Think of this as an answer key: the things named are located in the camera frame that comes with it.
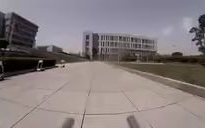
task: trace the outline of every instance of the walkway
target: walkway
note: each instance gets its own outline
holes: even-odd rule
[[[205,99],[100,62],[0,82],[0,128],[205,128]]]

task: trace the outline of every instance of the green tree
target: green tree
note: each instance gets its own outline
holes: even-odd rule
[[[189,31],[190,33],[195,33],[195,37],[192,41],[196,41],[198,51],[205,55],[205,14],[201,15],[198,19],[199,27],[193,27]]]

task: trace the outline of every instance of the lawn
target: lawn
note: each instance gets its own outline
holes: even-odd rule
[[[205,67],[201,65],[130,63],[119,63],[117,65],[205,87]]]

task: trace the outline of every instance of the white building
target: white building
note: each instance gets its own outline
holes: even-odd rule
[[[157,52],[157,38],[114,33],[83,33],[83,55],[91,59],[118,60],[126,54],[138,59],[154,56]]]

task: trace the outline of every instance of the overcast sky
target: overcast sky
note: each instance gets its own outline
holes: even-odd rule
[[[157,37],[159,53],[198,54],[188,30],[205,13],[205,0],[0,0],[0,10],[37,24],[37,45],[78,52],[90,30]]]

